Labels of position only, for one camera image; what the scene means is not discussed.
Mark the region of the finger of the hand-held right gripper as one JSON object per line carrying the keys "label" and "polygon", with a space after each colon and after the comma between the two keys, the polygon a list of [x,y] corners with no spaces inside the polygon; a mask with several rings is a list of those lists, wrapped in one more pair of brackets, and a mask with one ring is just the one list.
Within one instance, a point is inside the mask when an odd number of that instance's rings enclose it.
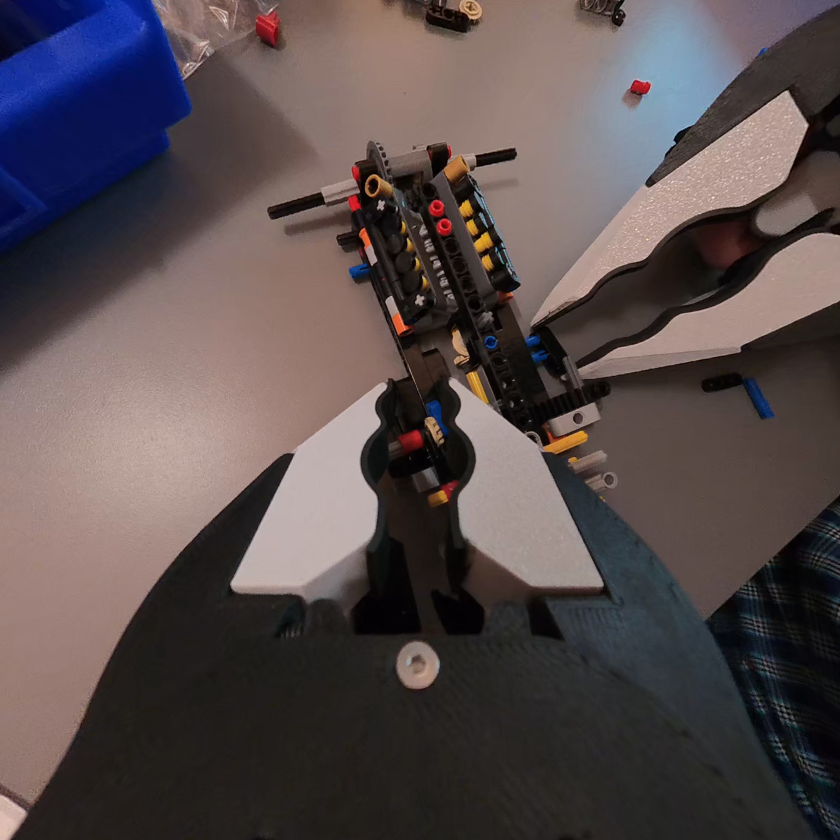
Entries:
{"label": "finger of the hand-held right gripper", "polygon": [[580,359],[587,380],[739,353],[838,303],[839,237],[801,232],[705,297],[663,311],[645,329]]}
{"label": "finger of the hand-held right gripper", "polygon": [[619,270],[642,265],[688,224],[772,193],[790,175],[808,127],[782,91],[660,181],[641,186],[551,290],[531,326],[582,301]]}

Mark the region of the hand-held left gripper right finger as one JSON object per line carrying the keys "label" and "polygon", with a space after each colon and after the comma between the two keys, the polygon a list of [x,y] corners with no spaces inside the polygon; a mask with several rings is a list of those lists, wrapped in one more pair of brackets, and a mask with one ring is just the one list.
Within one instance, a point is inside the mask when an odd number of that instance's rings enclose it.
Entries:
{"label": "hand-held left gripper right finger", "polygon": [[455,494],[465,591],[487,612],[501,602],[603,593],[541,448],[469,388],[454,379],[449,385],[459,404],[449,428],[466,436],[473,457]]}

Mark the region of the black beam with tan gear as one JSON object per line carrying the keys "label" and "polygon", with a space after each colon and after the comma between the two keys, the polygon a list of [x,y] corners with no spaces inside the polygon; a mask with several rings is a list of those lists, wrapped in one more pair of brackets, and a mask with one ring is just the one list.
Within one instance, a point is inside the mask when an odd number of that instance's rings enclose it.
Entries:
{"label": "black beam with tan gear", "polygon": [[483,8],[478,1],[457,1],[450,6],[447,1],[423,1],[425,23],[434,28],[457,34],[466,34],[478,25]]}

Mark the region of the blue storage bin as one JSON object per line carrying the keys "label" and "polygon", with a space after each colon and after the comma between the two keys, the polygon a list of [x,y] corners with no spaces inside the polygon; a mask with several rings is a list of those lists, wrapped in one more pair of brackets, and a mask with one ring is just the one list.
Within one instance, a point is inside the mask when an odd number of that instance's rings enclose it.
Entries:
{"label": "blue storage bin", "polygon": [[152,2],[1,5],[6,252],[165,151],[192,104]]}

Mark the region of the clear plastic bag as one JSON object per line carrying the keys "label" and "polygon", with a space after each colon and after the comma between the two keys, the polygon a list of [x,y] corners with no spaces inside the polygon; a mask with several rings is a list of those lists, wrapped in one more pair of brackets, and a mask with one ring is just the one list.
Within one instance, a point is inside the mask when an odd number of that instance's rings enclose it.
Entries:
{"label": "clear plastic bag", "polygon": [[277,9],[272,1],[153,1],[152,5],[183,80],[220,49],[254,34],[257,17]]}

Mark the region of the person's plaid shirt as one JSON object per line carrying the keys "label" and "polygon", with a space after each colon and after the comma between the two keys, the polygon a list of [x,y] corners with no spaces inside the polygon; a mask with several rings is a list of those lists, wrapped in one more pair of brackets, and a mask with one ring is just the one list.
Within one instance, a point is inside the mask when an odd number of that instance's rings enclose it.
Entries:
{"label": "person's plaid shirt", "polygon": [[839,499],[707,620],[774,771],[839,838]]}

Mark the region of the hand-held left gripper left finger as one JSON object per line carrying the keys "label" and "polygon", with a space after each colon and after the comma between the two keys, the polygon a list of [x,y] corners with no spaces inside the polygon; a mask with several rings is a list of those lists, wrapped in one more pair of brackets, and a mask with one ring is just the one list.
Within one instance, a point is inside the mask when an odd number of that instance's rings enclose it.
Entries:
{"label": "hand-held left gripper left finger", "polygon": [[383,429],[390,381],[376,385],[291,455],[230,582],[239,595],[333,601],[345,615],[370,589],[367,550],[380,503],[363,452]]}

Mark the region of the black lego technic model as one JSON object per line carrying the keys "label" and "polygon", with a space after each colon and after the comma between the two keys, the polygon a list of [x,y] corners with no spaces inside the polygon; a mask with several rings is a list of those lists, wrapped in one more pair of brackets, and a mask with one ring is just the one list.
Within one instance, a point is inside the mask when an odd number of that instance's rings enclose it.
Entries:
{"label": "black lego technic model", "polygon": [[350,179],[269,206],[271,219],[346,204],[356,281],[369,282],[406,377],[395,386],[389,472],[410,479],[432,508],[459,482],[442,384],[452,375],[541,449],[561,455],[587,440],[607,381],[585,382],[547,329],[524,334],[511,308],[520,288],[507,247],[474,177],[513,161],[514,148],[453,155],[447,143],[388,154],[374,140]]}

